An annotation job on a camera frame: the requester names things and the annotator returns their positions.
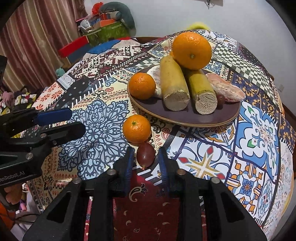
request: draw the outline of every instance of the curtain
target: curtain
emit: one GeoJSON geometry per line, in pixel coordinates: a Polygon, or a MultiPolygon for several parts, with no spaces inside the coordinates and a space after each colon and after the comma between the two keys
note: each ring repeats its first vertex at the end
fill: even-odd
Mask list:
{"type": "Polygon", "coordinates": [[[0,55],[8,58],[4,84],[12,91],[50,86],[63,63],[58,50],[79,37],[82,0],[26,0],[0,32],[0,55]]]}

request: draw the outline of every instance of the brown plate rim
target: brown plate rim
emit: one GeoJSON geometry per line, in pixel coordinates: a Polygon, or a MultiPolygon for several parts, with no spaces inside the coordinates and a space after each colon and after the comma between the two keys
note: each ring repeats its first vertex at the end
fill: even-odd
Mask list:
{"type": "Polygon", "coordinates": [[[128,96],[129,96],[130,100],[132,100],[133,103],[137,107],[139,107],[141,110],[143,110],[144,112],[146,112],[146,113],[148,113],[148,114],[150,114],[152,116],[155,116],[155,117],[157,117],[157,118],[159,118],[159,119],[161,119],[163,121],[167,121],[167,122],[170,122],[170,123],[173,123],[173,124],[177,124],[177,125],[181,125],[181,126],[188,126],[188,127],[218,127],[218,126],[222,126],[222,125],[225,125],[225,124],[233,121],[238,116],[239,111],[240,111],[240,107],[241,107],[241,105],[239,105],[239,108],[238,108],[236,114],[232,118],[230,118],[229,120],[226,120],[224,122],[221,122],[221,123],[216,123],[216,124],[192,124],[192,123],[190,124],[190,123],[183,123],[183,122],[178,122],[178,121],[175,121],[175,120],[171,120],[171,119],[168,119],[168,118],[159,116],[159,115],[157,115],[157,114],[155,114],[155,113],[147,110],[146,108],[144,108],[140,104],[138,104],[137,101],[135,101],[135,99],[131,96],[128,87],[127,87],[127,90],[128,90],[128,96]]]}

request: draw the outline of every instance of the red plastic bag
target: red plastic bag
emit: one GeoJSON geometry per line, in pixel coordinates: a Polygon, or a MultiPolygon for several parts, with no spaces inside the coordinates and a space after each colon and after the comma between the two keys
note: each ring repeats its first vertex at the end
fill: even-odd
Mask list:
{"type": "Polygon", "coordinates": [[[102,2],[96,3],[92,8],[92,14],[96,15],[99,13],[99,8],[103,5],[102,2]]]}

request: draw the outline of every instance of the oval plate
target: oval plate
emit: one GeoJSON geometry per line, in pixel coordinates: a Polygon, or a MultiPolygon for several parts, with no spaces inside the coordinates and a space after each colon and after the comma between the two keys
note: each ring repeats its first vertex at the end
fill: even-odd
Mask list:
{"type": "MultiPolygon", "coordinates": [[[[139,72],[147,73],[147,71],[152,67],[153,66],[142,69],[139,72]]],[[[192,98],[184,110],[171,111],[165,107],[162,99],[152,97],[148,100],[139,100],[131,96],[129,89],[128,96],[137,107],[152,116],[177,125],[191,127],[216,127],[227,124],[237,117],[241,105],[240,102],[225,103],[222,109],[216,109],[212,114],[209,115],[201,115],[196,111],[192,103],[192,98]]]]}

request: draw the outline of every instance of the wall outlet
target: wall outlet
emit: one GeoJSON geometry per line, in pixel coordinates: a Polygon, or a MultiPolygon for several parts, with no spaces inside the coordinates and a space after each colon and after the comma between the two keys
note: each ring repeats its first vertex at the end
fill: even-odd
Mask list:
{"type": "Polygon", "coordinates": [[[284,86],[283,86],[283,85],[279,85],[278,90],[279,90],[280,92],[283,92],[283,90],[284,90],[284,86]]]}

